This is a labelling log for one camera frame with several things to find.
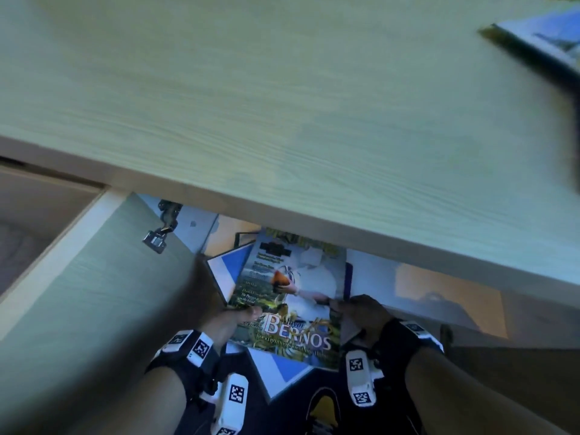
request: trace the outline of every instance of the forearm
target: forearm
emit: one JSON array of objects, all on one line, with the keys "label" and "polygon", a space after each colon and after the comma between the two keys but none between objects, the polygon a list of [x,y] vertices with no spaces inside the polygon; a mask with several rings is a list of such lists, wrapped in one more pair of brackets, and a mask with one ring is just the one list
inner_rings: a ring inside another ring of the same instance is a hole
[{"label": "forearm", "polygon": [[411,358],[405,384],[429,435],[565,434],[430,348]]},{"label": "forearm", "polygon": [[185,410],[185,390],[170,368],[145,374],[115,406],[92,423],[92,433],[107,435],[172,434]]}]

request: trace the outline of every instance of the shoe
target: shoe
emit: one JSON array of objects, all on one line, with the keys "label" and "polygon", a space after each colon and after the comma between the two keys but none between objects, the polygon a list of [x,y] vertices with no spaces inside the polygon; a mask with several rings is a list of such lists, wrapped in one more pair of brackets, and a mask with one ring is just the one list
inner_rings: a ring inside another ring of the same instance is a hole
[{"label": "shoe", "polygon": [[308,406],[304,435],[337,435],[340,428],[340,408],[335,392],[318,389]]}]

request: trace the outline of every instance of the table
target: table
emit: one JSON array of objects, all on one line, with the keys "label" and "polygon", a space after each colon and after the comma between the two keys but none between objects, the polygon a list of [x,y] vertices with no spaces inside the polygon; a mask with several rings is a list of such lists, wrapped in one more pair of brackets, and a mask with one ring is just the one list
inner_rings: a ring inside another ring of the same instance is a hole
[{"label": "table", "polygon": [[580,306],[560,0],[0,0],[0,155]]}]

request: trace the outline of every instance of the magazine cover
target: magazine cover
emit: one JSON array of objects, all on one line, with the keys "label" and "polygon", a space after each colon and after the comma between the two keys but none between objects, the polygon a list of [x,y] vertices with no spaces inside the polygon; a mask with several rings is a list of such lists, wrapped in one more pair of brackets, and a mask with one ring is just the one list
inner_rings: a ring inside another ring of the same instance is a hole
[{"label": "magazine cover", "polygon": [[228,303],[259,305],[262,316],[238,326],[232,340],[319,368],[338,370],[346,250],[286,232],[258,235]]},{"label": "magazine cover", "polygon": [[580,75],[580,8],[495,26]]}]

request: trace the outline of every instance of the open cabinet door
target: open cabinet door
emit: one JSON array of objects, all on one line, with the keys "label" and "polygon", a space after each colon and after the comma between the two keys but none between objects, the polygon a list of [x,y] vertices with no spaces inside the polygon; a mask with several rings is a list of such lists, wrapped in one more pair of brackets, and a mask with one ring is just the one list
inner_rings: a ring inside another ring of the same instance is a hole
[{"label": "open cabinet door", "polygon": [[160,255],[141,242],[162,225],[140,197],[109,189],[4,293],[0,433],[62,431],[183,325],[195,255],[174,235]]}]

